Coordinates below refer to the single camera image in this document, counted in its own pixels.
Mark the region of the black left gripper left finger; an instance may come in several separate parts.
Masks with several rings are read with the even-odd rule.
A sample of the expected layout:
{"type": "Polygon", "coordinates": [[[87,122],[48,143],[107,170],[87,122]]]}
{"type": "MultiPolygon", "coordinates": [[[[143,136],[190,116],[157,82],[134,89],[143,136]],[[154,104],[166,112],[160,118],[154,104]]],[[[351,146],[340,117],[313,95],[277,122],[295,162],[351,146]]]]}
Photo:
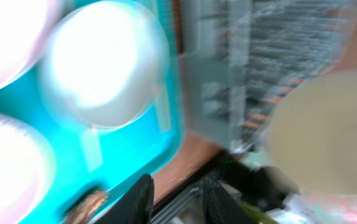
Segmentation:
{"type": "Polygon", "coordinates": [[[144,174],[95,224],[149,224],[154,197],[154,180],[149,174],[144,174]]]}

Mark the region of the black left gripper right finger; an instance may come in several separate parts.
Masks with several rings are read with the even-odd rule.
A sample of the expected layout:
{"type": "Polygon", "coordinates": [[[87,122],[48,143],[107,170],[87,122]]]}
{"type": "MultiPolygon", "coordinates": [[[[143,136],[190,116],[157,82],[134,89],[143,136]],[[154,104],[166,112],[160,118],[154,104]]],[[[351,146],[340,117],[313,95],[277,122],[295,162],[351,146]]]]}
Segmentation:
{"type": "Polygon", "coordinates": [[[221,184],[204,184],[202,209],[205,224],[257,224],[221,184]]]}

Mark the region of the brown food scrap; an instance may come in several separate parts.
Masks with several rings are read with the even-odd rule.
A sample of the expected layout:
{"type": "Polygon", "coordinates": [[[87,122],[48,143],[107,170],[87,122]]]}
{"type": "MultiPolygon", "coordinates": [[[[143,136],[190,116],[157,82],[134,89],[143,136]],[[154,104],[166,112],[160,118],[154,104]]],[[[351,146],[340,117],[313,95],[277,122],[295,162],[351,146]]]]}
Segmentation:
{"type": "Polygon", "coordinates": [[[84,196],[65,215],[63,224],[88,224],[90,220],[108,200],[106,190],[96,189],[84,196]]]}

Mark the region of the beige paper cup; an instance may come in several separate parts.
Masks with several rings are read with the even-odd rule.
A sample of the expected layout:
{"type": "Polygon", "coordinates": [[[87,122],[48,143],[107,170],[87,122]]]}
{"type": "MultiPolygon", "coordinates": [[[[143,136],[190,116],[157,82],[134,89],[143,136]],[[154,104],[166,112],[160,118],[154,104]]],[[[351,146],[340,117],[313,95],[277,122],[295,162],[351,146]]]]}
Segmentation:
{"type": "Polygon", "coordinates": [[[323,75],[287,95],[267,147],[301,189],[357,195],[357,70],[323,75]]]}

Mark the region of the small pink bowl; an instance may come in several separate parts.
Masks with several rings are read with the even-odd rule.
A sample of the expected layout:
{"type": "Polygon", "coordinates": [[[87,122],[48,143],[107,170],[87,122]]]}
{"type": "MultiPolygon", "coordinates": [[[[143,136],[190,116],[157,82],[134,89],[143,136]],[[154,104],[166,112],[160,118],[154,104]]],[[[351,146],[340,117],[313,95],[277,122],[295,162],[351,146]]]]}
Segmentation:
{"type": "Polygon", "coordinates": [[[0,114],[0,223],[19,223],[41,203],[55,177],[55,156],[30,125],[0,114]]]}

